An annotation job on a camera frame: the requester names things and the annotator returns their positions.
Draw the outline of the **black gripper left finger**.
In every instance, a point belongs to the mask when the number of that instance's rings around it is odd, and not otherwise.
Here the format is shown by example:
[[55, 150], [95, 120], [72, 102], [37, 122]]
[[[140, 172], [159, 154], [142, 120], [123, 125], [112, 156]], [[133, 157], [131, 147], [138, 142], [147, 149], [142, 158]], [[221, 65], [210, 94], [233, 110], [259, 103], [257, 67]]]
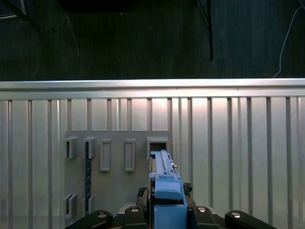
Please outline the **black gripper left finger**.
[[137, 206], [122, 207], [116, 216], [106, 210], [96, 210], [67, 226], [68, 229], [148, 229], [147, 188], [139, 188]]

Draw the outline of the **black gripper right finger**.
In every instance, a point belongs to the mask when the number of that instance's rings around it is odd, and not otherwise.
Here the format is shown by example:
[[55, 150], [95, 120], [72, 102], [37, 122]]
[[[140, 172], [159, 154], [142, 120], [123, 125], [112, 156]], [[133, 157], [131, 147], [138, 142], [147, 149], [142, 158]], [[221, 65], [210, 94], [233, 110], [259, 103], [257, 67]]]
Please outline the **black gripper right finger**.
[[270, 229], [272, 226], [243, 211], [233, 210], [224, 217], [211, 208], [198, 206], [191, 197], [192, 184], [184, 183], [183, 189], [187, 201], [188, 229]]

